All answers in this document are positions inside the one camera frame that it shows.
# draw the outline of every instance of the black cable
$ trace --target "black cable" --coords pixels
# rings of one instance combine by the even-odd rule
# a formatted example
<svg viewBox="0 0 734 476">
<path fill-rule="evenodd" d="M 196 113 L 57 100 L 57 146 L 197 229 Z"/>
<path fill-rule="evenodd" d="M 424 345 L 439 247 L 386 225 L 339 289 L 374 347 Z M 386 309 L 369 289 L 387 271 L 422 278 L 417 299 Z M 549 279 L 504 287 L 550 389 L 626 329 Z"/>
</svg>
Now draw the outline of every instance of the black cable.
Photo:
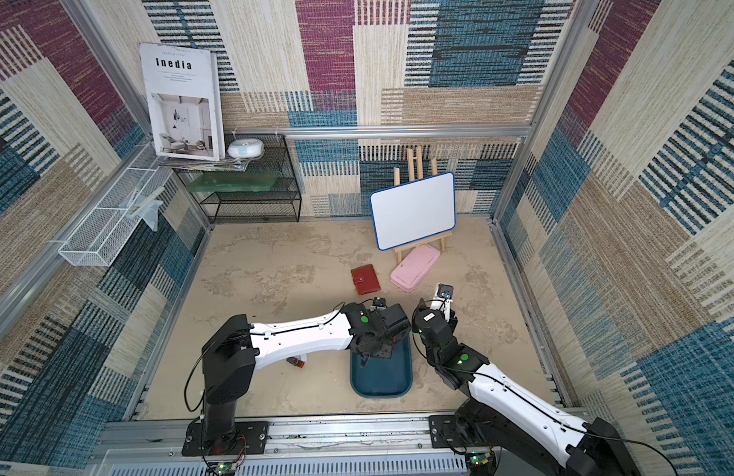
<svg viewBox="0 0 734 476">
<path fill-rule="evenodd" d="M 338 307 L 338 306 L 340 306 L 340 309 L 338 309 L 338 312 L 336 312 L 335 315 L 332 318 L 328 319 L 327 321 L 324 321 L 321 324 L 312 324 L 310 326 L 305 326 L 303 328 L 278 330 L 277 332 L 272 332 L 270 335 L 276 336 L 277 334 L 284 334 L 285 332 L 292 332 L 293 330 L 312 329 L 312 328 L 318 328 L 321 325 L 323 325 L 323 326 L 324 325 L 328 325 L 330 322 L 333 321 L 333 319 L 337 318 L 340 315 L 340 312 L 343 310 L 343 306 L 345 306 L 345 302 L 344 301 L 339 302 L 338 304 L 335 305 L 335 308 Z M 252 336 L 265 336 L 266 334 L 259 334 L 257 332 L 256 333 L 251 332 L 250 335 L 252 335 Z"/>
<path fill-rule="evenodd" d="M 441 438 L 443 438 L 444 441 L 446 441 L 446 444 L 449 445 L 449 449 L 453 451 L 456 455 L 465 456 L 465 454 L 467 454 L 467 446 L 464 447 L 464 451 L 457 451 L 457 449 L 453 447 L 451 443 L 449 443 L 449 439 L 446 437 L 443 430 L 438 432 L 438 434 L 441 435 Z"/>
<path fill-rule="evenodd" d="M 203 458 L 203 462 L 205 463 L 205 467 L 208 471 L 210 471 L 214 476 L 219 476 L 216 471 L 211 467 L 209 462 L 205 459 L 205 445 L 203 445 L 203 432 L 205 431 L 205 399 L 202 399 L 202 409 L 201 409 L 201 416 L 203 417 L 203 421 L 200 422 L 200 457 Z"/>
<path fill-rule="evenodd" d="M 419 355 L 421 355 L 421 356 L 425 357 L 425 354 L 423 354 L 423 353 L 422 353 L 422 352 L 420 351 L 419 347 L 417 346 L 417 341 L 416 341 L 416 340 L 414 339 L 414 334 L 412 334 L 412 342 L 414 342 L 414 344 L 415 344 L 415 348 L 417 348 L 417 352 L 419 352 Z M 460 370 L 460 369 L 453 369 L 453 368 L 451 368 L 451 367 L 444 367 L 444 366 L 439 366 L 439 367 L 441 367 L 442 369 L 447 369 L 447 370 L 451 370 L 451 371 L 453 371 L 453 372 L 462 372 L 462 373 L 469 373 L 469 374 L 472 374 L 472 375 L 474 375 L 474 376 L 483 376 L 483 377 L 487 377 L 487 378 L 490 378 L 490 379 L 492 379 L 492 380 L 493 380 L 494 382 L 498 383 L 498 384 L 499 384 L 499 385 L 501 385 L 501 386 L 504 386 L 504 385 L 505 385 L 505 384 L 504 384 L 504 382 L 500 382 L 500 381 L 499 381 L 499 380 L 498 380 L 497 378 L 494 378 L 494 377 L 492 377 L 492 376 L 486 375 L 485 373 L 480 373 L 480 372 L 471 372 L 470 370 Z M 533 404 L 533 403 L 532 403 L 531 401 L 529 401 L 529 400 L 528 400 L 527 398 L 525 398 L 525 397 L 523 397 L 522 395 L 518 394 L 517 392 L 513 391 L 511 387 L 510 387 L 510 388 L 508 388 L 508 390 L 509 390 L 510 392 L 512 392 L 512 394 L 513 394 L 513 395 L 515 395 L 515 396 L 517 396 L 518 398 L 520 398 L 521 400 L 523 400 L 523 401 L 524 401 L 525 403 L 527 403 L 527 404 L 531 405 L 531 406 L 532 406 L 533 408 L 535 408 L 535 409 L 536 409 L 537 411 L 539 411 L 539 412 L 540 412 L 541 414 L 543 414 L 543 415 L 547 416 L 548 418 L 550 418 L 550 420 L 552 420 L 552 421 L 553 421 L 554 423 L 556 423 L 556 424 L 560 424 L 561 426 L 563 426 L 563 427 L 565 427 L 565 428 L 568 428 L 569 430 L 573 430 L 573 431 L 574 431 L 574 432 L 576 432 L 576 433 L 582 433 L 582 434 L 584 434 L 584 435 L 587 435 L 587 436 L 591 436 L 592 438 L 599 438 L 600 440 L 611 440 L 611 441 L 619 441 L 619 442 L 623 442 L 623 443 L 634 443 L 634 444 L 637 444 L 637 445 L 642 445 L 642 446 L 646 446 L 647 448 L 651 449 L 652 451 L 654 451 L 654 452 L 658 453 L 658 454 L 659 454 L 659 455 L 660 455 L 660 456 L 661 456 L 661 457 L 662 457 L 662 458 L 663 458 L 663 459 L 664 459 L 664 460 L 665 460 L 665 461 L 666 461 L 666 462 L 668 463 L 668 465 L 669 465 L 669 466 L 671 466 L 671 469 L 673 469 L 673 470 L 674 470 L 674 476 L 679 476 L 679 472 L 678 472 L 678 471 L 676 470 L 676 467 L 674 466 L 674 463 L 673 463 L 673 462 L 671 462 L 671 460 L 670 460 L 670 459 L 668 459 L 668 457 L 667 457 L 666 455 L 664 455 L 664 454 L 663 454 L 663 452 L 662 452 L 662 451 L 660 451 L 659 449 L 657 449 L 657 448 L 656 448 L 655 446 L 649 445 L 648 443 L 645 443 L 645 442 L 643 442 L 643 441 L 637 441 L 637 440 L 628 440 L 628 439 L 626 439 L 626 438 L 613 438 L 613 437 L 611 437 L 611 436 L 600 436 L 600 435 L 595 435 L 595 434 L 589 433 L 588 431 L 578 430 L 578 429 L 576 429 L 576 428 L 573 428 L 572 426 L 569 426 L 569 425 L 563 424 L 563 423 L 562 423 L 562 422 L 561 422 L 560 420 L 557 420 L 557 419 L 556 419 L 555 417 L 553 417 L 552 415 L 550 415 L 550 414 L 546 413 L 546 412 L 545 412 L 544 410 L 542 410 L 542 409 L 541 409 L 541 408 L 539 408 L 538 406 L 534 405 L 534 404 Z"/>
<path fill-rule="evenodd" d="M 200 354 L 200 357 L 195 361 L 195 365 L 192 366 L 192 370 L 190 370 L 190 376 L 187 377 L 187 382 L 184 382 L 184 405 L 187 406 L 187 411 L 192 413 L 193 411 L 198 410 L 200 408 L 200 405 L 203 403 L 203 399 L 205 398 L 205 393 L 200 395 L 200 401 L 198 402 L 198 405 L 195 405 L 195 408 L 190 408 L 190 403 L 187 402 L 187 386 L 190 385 L 190 380 L 192 380 L 192 374 L 195 373 L 195 369 L 198 368 L 198 364 L 201 360 L 203 360 L 203 357 L 206 355 L 206 353 L 210 350 L 211 346 L 208 346 L 205 348 L 205 351 Z"/>
</svg>

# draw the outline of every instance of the whiteboard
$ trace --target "whiteboard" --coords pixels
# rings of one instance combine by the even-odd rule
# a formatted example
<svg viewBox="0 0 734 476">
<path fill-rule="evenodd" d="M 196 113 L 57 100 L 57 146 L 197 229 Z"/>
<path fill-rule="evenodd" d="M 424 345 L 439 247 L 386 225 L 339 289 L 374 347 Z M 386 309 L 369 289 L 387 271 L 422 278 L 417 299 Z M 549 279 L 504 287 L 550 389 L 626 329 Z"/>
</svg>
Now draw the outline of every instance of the whiteboard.
<svg viewBox="0 0 734 476">
<path fill-rule="evenodd" d="M 451 172 L 378 190 L 369 201 L 380 251 L 447 232 L 457 225 Z"/>
</svg>

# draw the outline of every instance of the pink case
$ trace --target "pink case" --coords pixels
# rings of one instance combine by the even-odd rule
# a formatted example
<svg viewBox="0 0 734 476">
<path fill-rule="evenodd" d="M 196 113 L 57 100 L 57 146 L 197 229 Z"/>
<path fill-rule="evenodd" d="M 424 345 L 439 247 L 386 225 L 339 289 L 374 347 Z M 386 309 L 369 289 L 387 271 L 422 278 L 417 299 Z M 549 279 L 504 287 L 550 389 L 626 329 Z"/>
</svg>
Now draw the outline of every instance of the pink case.
<svg viewBox="0 0 734 476">
<path fill-rule="evenodd" d="M 391 272 L 391 282 L 404 291 L 414 290 L 440 255 L 441 252 L 429 244 L 418 246 Z"/>
</svg>

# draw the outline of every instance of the patterned wall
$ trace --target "patterned wall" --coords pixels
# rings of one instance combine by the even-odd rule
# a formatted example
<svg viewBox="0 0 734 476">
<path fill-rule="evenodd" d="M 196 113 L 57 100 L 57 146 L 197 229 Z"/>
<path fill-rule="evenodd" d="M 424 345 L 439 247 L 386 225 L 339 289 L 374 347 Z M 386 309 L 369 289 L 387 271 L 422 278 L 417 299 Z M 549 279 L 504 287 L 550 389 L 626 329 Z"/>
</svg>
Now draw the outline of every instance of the patterned wall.
<svg viewBox="0 0 734 476">
<path fill-rule="evenodd" d="M 57 1 L 0 0 L 0 296 L 143 138 Z M 62 266 L 0 341 L 0 474 L 79 474 L 123 416 L 204 234 L 161 198 L 157 233 Z"/>
<path fill-rule="evenodd" d="M 231 130 L 529 123 L 572 0 L 88 4 L 141 93 L 139 42 L 216 52 L 224 128 Z M 288 143 L 301 214 L 368 215 L 368 195 L 392 185 L 392 167 L 406 174 L 406 144 L 443 157 L 439 170 L 459 175 L 460 213 L 487 213 L 518 138 Z"/>
<path fill-rule="evenodd" d="M 123 418 L 205 233 L 174 180 L 157 232 L 109 268 L 64 264 L 0 341 L 0 474 L 81 470 Z"/>
<path fill-rule="evenodd" d="M 592 414 L 734 474 L 734 1 L 602 0 L 570 71 L 502 218 L 549 345 Z"/>
<path fill-rule="evenodd" d="M 0 296 L 143 137 L 59 2 L 0 0 Z"/>
</svg>

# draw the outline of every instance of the beige floor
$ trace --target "beige floor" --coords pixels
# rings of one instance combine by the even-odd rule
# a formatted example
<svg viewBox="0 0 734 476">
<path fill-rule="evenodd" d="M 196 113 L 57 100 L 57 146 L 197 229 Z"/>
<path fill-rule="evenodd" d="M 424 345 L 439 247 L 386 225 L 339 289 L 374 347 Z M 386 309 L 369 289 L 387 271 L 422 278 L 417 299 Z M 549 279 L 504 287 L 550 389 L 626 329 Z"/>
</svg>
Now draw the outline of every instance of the beige floor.
<svg viewBox="0 0 734 476">
<path fill-rule="evenodd" d="M 182 389 L 203 343 L 234 314 L 249 321 L 280 322 L 329 312 L 341 301 L 361 301 L 350 270 L 372 263 L 388 305 L 410 315 L 437 282 L 454 286 L 460 342 L 486 354 L 507 375 L 549 399 L 491 234 L 482 217 L 459 217 L 448 249 L 414 292 L 395 287 L 392 252 L 375 247 L 372 222 L 349 220 L 266 225 L 220 225 L 214 230 L 182 313 L 157 369 L 144 419 L 187 418 Z M 257 372 L 238 402 L 239 416 L 333 414 L 453 409 L 465 396 L 448 388 L 412 349 L 414 385 L 400 398 L 367 399 L 349 383 L 349 353 L 309 355 L 302 369 L 277 362 Z M 202 374 L 190 384 L 198 401 Z"/>
</svg>

